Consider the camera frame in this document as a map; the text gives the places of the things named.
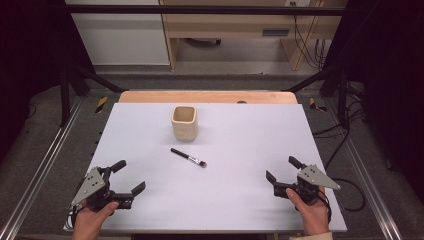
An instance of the robotic arm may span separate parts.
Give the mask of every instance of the robotic arm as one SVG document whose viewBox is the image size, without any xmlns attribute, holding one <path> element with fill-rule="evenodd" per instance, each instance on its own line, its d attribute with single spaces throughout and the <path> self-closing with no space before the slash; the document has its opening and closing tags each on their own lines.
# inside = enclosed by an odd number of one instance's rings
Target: robotic arm
<svg viewBox="0 0 424 240">
<path fill-rule="evenodd" d="M 316 165 L 306 166 L 292 156 L 289 157 L 289 162 L 297 169 L 301 169 L 297 174 L 297 183 L 287 184 L 277 182 L 277 179 L 270 172 L 266 171 L 266 179 L 274 187 L 274 196 L 288 199 L 286 189 L 290 188 L 294 190 L 306 204 L 320 199 L 328 208 L 328 220 L 330 221 L 331 208 L 329 203 L 319 196 L 319 187 L 323 186 L 334 190 L 340 190 L 340 185 L 321 172 Z"/>
<path fill-rule="evenodd" d="M 111 167 L 100 168 L 94 167 L 81 180 L 79 190 L 69 205 L 72 210 L 72 226 L 75 223 L 78 211 L 83 207 L 82 202 L 85 200 L 85 207 L 93 211 L 99 211 L 110 202 L 118 202 L 117 209 L 131 209 L 134 198 L 144 191 L 146 183 L 142 182 L 131 193 L 115 193 L 110 190 L 109 178 L 111 173 L 116 173 L 127 165 L 125 160 L 115 163 Z"/>
</svg>

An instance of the beige cup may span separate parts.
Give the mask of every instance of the beige cup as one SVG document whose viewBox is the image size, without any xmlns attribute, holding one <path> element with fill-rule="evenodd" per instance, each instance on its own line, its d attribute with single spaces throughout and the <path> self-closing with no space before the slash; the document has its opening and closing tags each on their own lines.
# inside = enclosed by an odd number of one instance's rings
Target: beige cup
<svg viewBox="0 0 424 240">
<path fill-rule="evenodd" d="M 191 142 L 197 137 L 197 111 L 190 106 L 177 106 L 172 113 L 172 128 L 175 138 Z"/>
</svg>

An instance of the human hand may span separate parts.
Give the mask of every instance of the human hand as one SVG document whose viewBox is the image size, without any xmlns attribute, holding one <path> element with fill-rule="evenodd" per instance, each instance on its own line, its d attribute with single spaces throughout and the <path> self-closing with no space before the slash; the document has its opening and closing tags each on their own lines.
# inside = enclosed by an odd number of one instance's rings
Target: human hand
<svg viewBox="0 0 424 240">
<path fill-rule="evenodd" d="M 110 202 L 99 212 L 84 208 L 78 212 L 75 221 L 73 240 L 94 240 L 99 235 L 103 222 L 109 217 L 119 203 Z"/>
<path fill-rule="evenodd" d="M 320 191 L 324 193 L 324 188 L 320 187 Z M 292 189 L 287 188 L 286 193 L 302 216 L 305 235 L 317 235 L 330 231 L 328 228 L 328 209 L 322 201 L 316 199 L 316 201 L 306 204 Z"/>
</svg>

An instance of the table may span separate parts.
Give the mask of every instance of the table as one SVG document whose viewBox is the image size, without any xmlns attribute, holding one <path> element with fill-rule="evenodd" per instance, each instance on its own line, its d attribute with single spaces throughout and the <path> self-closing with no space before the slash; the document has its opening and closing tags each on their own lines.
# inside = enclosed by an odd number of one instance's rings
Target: table
<svg viewBox="0 0 424 240">
<path fill-rule="evenodd" d="M 222 103 L 217 96 L 227 98 L 227 102 L 241 99 L 250 104 Z M 254 99 L 260 102 L 266 98 L 275 104 L 253 103 Z M 274 197 L 272 185 L 265 178 L 269 170 L 281 182 L 295 182 L 298 170 L 288 163 L 290 155 L 324 169 L 302 106 L 281 104 L 285 102 L 295 103 L 294 95 L 123 93 L 90 168 L 125 159 L 127 167 L 110 178 L 111 189 L 129 192 L 142 181 L 147 187 L 136 197 L 131 210 L 116 211 L 102 229 L 122 233 L 272 233 L 303 229 L 291 202 Z M 199 134 L 192 143 L 179 142 L 172 133 L 172 110 L 185 104 L 198 110 Z M 207 162 L 207 168 L 173 154 L 171 147 Z M 333 208 L 330 229 L 345 231 L 334 194 L 327 190 L 327 195 Z"/>
</svg>

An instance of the floor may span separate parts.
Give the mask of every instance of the floor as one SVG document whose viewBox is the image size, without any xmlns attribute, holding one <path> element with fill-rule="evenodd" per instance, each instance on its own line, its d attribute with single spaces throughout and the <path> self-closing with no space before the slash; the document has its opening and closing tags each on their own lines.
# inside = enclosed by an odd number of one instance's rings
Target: floor
<svg viewBox="0 0 424 240">
<path fill-rule="evenodd" d="M 219 46 L 185 40 L 175 71 L 99 66 L 98 73 L 130 89 L 282 90 L 317 71 L 307 64 L 300 71 L 289 71 L 287 59 L 278 54 L 282 50 L 279 41 L 272 39 L 223 39 Z M 72 95 L 71 101 L 78 114 L 61 139 L 57 138 L 63 133 L 59 128 L 58 88 L 35 96 L 31 101 L 32 115 L 1 163 L 0 192 L 8 194 L 0 197 L 0 225 L 3 229 L 10 226 L 8 224 L 13 225 L 11 235 L 16 235 L 17 239 L 69 239 L 71 233 L 62 229 L 66 207 L 87 170 L 113 103 L 119 98 L 119 94 L 93 81 L 88 84 L 92 89 L 89 96 Z M 317 91 L 320 84 L 314 83 L 296 94 L 304 106 L 312 132 L 337 124 L 335 98 L 321 98 Z M 108 97 L 107 103 L 100 114 L 94 113 L 102 96 Z M 310 107 L 311 97 L 318 108 Z M 348 231 L 335 233 L 335 236 L 340 239 L 424 239 L 421 230 L 424 229 L 424 207 L 403 175 L 386 169 L 384 153 L 365 121 L 366 116 L 360 112 L 361 104 L 356 101 L 355 97 L 348 97 L 348 104 L 352 104 L 350 113 L 359 111 L 360 114 L 351 119 L 349 136 L 327 174 L 356 183 L 367 201 L 360 211 L 349 211 L 358 208 L 362 198 L 353 185 L 340 183 L 346 191 L 336 197 Z M 343 129 L 336 128 L 315 138 L 323 163 L 328 163 L 345 134 Z M 51 149 L 52 143 L 56 143 L 57 149 Z M 279 238 L 287 239 L 292 234 L 280 234 Z M 109 233 L 102 236 L 130 238 Z"/>
</svg>

